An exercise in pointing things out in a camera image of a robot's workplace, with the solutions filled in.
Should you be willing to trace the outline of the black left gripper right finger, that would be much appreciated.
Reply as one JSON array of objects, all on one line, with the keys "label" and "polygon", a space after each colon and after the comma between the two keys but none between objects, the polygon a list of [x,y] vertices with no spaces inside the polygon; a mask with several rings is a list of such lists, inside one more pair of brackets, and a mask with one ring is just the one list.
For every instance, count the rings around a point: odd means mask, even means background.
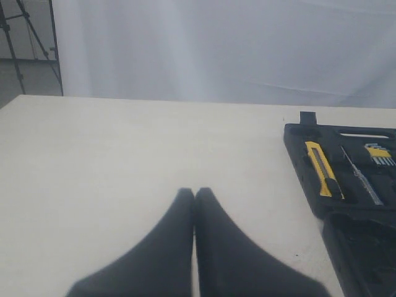
[{"label": "black left gripper right finger", "polygon": [[201,296],[328,296],[320,282],[251,240],[210,188],[197,192],[194,215]]}]

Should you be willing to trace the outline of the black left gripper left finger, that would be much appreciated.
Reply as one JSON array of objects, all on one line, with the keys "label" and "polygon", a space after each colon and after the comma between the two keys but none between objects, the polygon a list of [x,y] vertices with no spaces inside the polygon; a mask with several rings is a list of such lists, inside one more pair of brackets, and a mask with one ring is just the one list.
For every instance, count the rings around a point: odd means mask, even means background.
[{"label": "black left gripper left finger", "polygon": [[130,251],[76,282],[68,296],[192,296],[194,195],[181,188]]}]

